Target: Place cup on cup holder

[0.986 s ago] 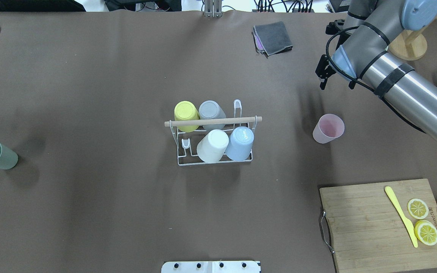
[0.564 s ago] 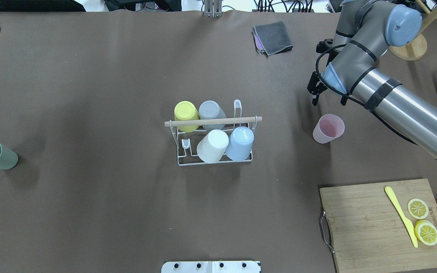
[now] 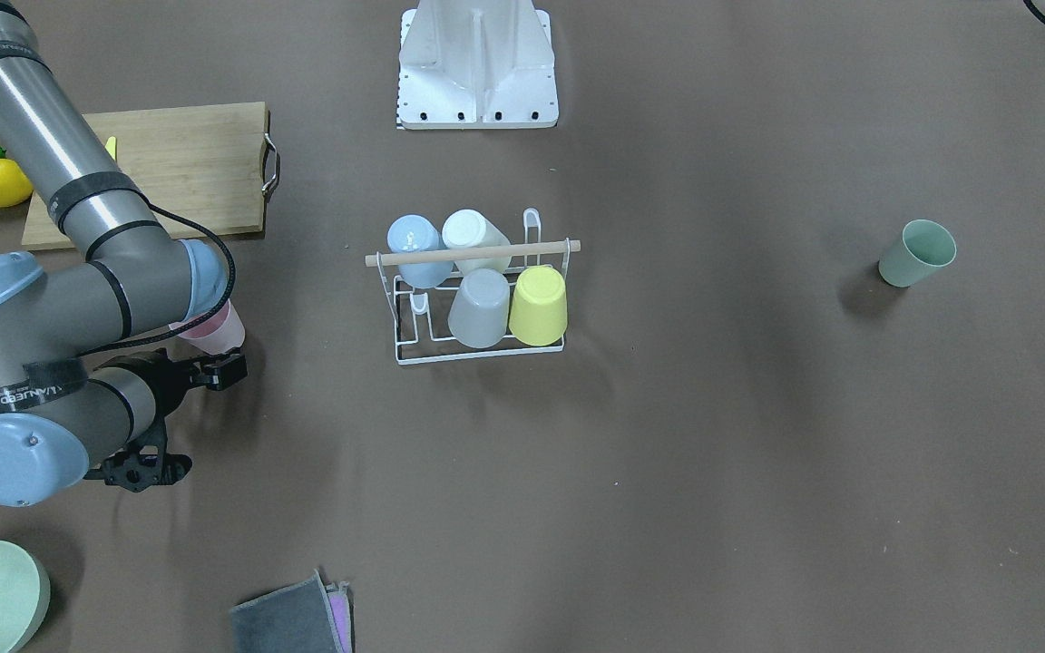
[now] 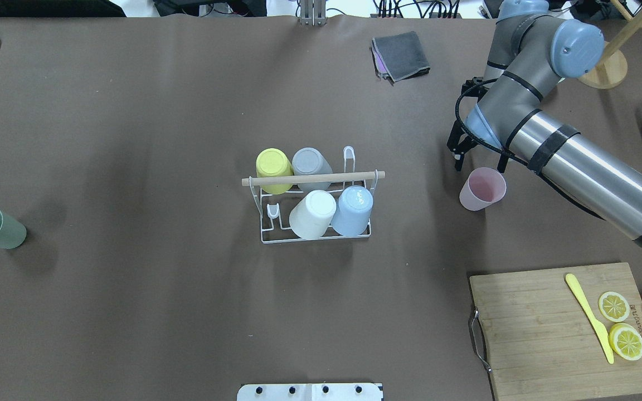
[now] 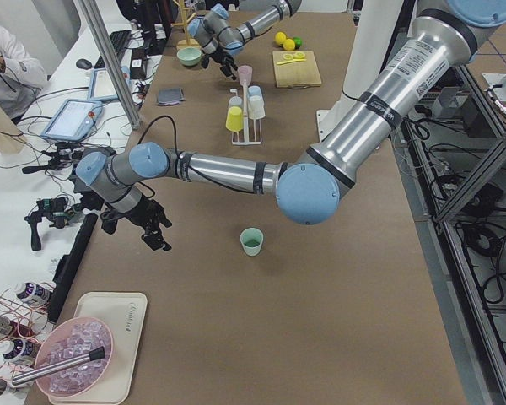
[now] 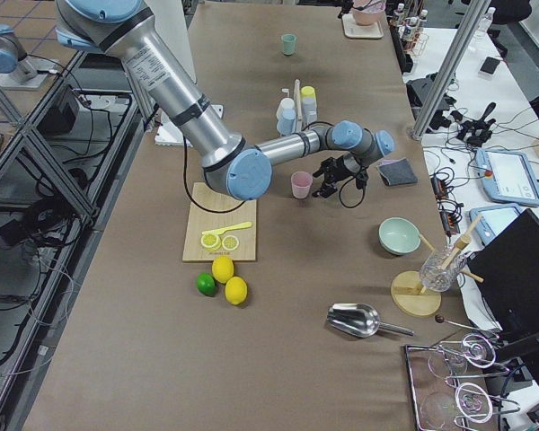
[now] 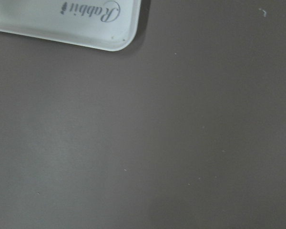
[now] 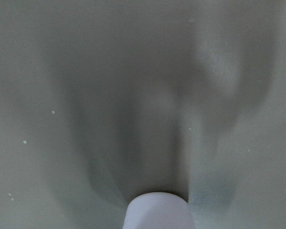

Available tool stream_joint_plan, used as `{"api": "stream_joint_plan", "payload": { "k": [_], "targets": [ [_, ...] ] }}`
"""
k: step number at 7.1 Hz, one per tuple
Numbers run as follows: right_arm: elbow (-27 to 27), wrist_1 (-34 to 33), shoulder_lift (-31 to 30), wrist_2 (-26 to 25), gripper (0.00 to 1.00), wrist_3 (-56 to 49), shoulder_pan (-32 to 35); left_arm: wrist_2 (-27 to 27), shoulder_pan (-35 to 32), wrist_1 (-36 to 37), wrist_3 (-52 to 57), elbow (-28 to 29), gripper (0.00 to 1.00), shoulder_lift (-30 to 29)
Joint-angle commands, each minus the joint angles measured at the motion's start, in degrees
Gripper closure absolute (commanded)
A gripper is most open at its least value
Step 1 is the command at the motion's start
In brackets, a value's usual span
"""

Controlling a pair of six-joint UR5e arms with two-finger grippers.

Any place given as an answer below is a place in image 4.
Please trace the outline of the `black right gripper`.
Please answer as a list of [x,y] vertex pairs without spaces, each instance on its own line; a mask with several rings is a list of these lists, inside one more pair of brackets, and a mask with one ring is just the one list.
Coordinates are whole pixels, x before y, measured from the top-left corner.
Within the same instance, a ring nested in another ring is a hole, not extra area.
[[[455,104],[455,122],[453,124],[453,129],[451,130],[448,138],[448,148],[453,153],[454,157],[454,170],[461,171],[465,154],[477,146],[477,142],[469,137],[464,129],[462,129],[460,117],[459,117],[459,104],[461,100],[469,96],[471,98],[477,98],[478,101],[482,99],[484,94],[487,93],[487,89],[484,88],[482,83],[484,82],[483,78],[473,78],[471,80],[466,80],[462,85],[459,98],[456,100]],[[497,171],[499,173],[505,173],[507,165],[509,163],[509,157],[504,153],[500,155],[499,161],[497,163]]]

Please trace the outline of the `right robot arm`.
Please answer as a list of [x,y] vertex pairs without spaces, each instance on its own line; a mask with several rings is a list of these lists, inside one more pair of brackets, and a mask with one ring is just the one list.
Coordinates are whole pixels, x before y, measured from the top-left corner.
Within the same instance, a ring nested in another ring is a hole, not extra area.
[[604,46],[597,26],[551,16],[546,1],[502,2],[487,90],[454,127],[472,144],[522,163],[642,248],[642,174],[540,108],[561,79],[591,71]]

